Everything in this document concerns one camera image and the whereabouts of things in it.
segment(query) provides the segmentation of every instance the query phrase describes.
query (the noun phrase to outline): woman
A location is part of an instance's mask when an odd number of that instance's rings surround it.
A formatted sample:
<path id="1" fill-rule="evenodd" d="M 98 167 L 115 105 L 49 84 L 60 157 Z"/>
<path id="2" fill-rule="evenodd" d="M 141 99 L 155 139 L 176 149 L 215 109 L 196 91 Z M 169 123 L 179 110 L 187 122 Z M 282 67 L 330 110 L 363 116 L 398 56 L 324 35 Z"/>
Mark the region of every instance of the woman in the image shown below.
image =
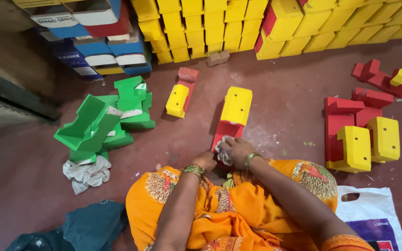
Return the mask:
<path id="1" fill-rule="evenodd" d="M 240 138 L 221 147 L 236 168 L 232 188 L 203 176 L 216 166 L 212 152 L 182 171 L 146 173 L 131 187 L 126 210 L 140 251 L 373 250 L 334 214 L 337 185 L 325 168 L 265 161 Z"/>

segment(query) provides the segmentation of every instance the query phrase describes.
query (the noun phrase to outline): blue wooden block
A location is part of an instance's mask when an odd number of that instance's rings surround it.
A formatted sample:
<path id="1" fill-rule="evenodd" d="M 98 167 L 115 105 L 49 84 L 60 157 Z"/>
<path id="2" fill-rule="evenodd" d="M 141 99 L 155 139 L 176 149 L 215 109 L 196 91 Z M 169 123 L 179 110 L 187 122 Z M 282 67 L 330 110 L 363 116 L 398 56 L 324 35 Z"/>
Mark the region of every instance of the blue wooden block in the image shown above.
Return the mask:
<path id="1" fill-rule="evenodd" d="M 148 52 L 147 49 L 145 49 L 144 54 L 147 55 L 148 58 L 146 65 L 140 65 L 140 66 L 125 65 L 123 71 L 125 71 L 125 73 L 128 75 L 136 75 L 151 72 L 151 53 Z"/>
<path id="2" fill-rule="evenodd" d="M 48 29 L 55 36 L 59 38 L 89 36 L 89 33 L 86 31 L 85 27 L 82 26 L 81 24 L 76 24 L 70 27 L 48 28 Z"/>
<path id="3" fill-rule="evenodd" d="M 77 8 L 73 15 L 84 26 L 112 24 L 112 20 L 120 19 L 121 0 L 93 1 L 84 8 Z"/>
<path id="4" fill-rule="evenodd" d="M 144 53 L 144 40 L 140 35 L 139 28 L 134 29 L 133 33 L 130 33 L 128 40 L 109 41 L 108 46 L 114 55 L 131 53 Z"/>
<path id="5" fill-rule="evenodd" d="M 74 39 L 74 46 L 85 57 L 97 54 L 111 54 L 112 52 L 106 44 L 107 41 L 106 37 Z"/>
<path id="6" fill-rule="evenodd" d="M 76 71 L 83 79 L 101 79 L 102 75 L 88 65 L 85 57 L 72 45 L 72 41 L 63 40 L 62 43 L 50 43 L 52 54 L 69 68 Z"/>

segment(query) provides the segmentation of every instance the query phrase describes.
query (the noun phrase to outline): bangle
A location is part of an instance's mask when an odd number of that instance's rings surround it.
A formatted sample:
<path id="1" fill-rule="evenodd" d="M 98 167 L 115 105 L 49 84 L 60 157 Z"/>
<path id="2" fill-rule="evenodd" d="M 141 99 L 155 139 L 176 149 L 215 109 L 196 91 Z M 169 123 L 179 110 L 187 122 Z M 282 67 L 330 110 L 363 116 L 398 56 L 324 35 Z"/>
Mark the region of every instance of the bangle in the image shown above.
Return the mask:
<path id="1" fill-rule="evenodd" d="M 183 172 L 191 172 L 191 173 L 195 174 L 196 176 L 198 176 L 198 178 L 201 181 L 201 176 L 204 175 L 205 170 L 198 165 L 192 164 L 192 165 L 188 165 L 187 167 L 185 167 Z"/>
<path id="2" fill-rule="evenodd" d="M 246 168 L 247 171 L 249 170 L 249 160 L 251 160 L 251 158 L 255 156 L 261 157 L 259 153 L 254 152 L 246 156 L 246 158 L 244 159 L 244 167 Z"/>

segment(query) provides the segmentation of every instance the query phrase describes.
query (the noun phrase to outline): red floor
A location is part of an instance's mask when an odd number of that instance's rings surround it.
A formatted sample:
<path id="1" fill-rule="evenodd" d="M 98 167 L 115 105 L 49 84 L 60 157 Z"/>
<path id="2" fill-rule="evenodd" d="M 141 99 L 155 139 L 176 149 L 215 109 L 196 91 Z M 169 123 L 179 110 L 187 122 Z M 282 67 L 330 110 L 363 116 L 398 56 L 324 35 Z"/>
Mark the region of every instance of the red floor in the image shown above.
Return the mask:
<path id="1" fill-rule="evenodd" d="M 105 198 L 123 202 L 133 182 L 143 173 L 154 171 L 157 164 L 179 168 L 189 164 L 196 154 L 210 148 L 221 100 L 232 85 L 253 91 L 243 137 L 263 156 L 324 165 L 323 99 L 335 95 L 350 98 L 355 87 L 371 88 L 350 77 L 350 72 L 356 62 L 372 58 L 381 60 L 383 71 L 402 68 L 402 40 L 264 61 L 257 61 L 253 51 L 240 52 L 213 68 L 207 68 L 203 59 L 154 65 L 153 72 L 144 78 L 153 93 L 150 112 L 156 128 L 135 132 L 132 145 L 110 151 L 110 180 L 77 197 L 62 173 L 68 149 L 53 134 L 75 118 L 88 93 L 116 94 L 113 81 L 126 76 L 109 76 L 105 86 L 101 81 L 83 83 L 62 77 L 58 99 L 64 105 L 59 122 L 0 130 L 0 250 L 22 233 L 63 224 L 65 213 L 78 207 Z M 200 71 L 185 119 L 166 115 L 164 110 L 180 66 Z M 402 102 L 385 108 L 384 115 L 399 121 L 402 150 Z M 339 185 L 390 187 L 402 225 L 402 151 L 399 161 L 375 164 L 366 174 L 338 172 L 335 177 Z M 129 230 L 123 232 L 114 249 L 136 250 Z"/>

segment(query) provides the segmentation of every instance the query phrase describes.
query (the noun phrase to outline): cloth rag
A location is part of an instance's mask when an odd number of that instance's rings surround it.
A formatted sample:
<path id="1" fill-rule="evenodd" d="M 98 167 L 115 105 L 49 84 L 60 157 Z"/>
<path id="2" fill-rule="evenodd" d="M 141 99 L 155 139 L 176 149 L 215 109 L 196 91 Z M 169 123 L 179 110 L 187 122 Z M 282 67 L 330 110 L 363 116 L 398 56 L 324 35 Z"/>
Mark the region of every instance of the cloth rag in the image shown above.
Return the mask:
<path id="1" fill-rule="evenodd" d="M 226 139 L 228 138 L 234 138 L 229 135 L 224 135 L 223 138 L 218 141 L 217 145 L 214 146 L 214 150 L 218 153 L 217 158 L 219 161 L 223 162 L 226 166 L 232 166 L 234 161 L 232 160 L 232 157 L 229 156 L 229 153 L 226 151 L 226 149 L 222 148 L 220 145 L 223 142 L 226 142 Z"/>
<path id="2" fill-rule="evenodd" d="M 102 200 L 67 213 L 55 230 L 20 235 L 6 251 L 112 251 L 127 225 L 125 204 Z"/>
<path id="3" fill-rule="evenodd" d="M 97 155 L 96 162 L 87 165 L 78 165 L 68 160 L 63 165 L 63 174 L 72 180 L 72 188 L 78 195 L 90 186 L 97 187 L 109 180 L 109 168 L 111 163 L 103 156 Z"/>

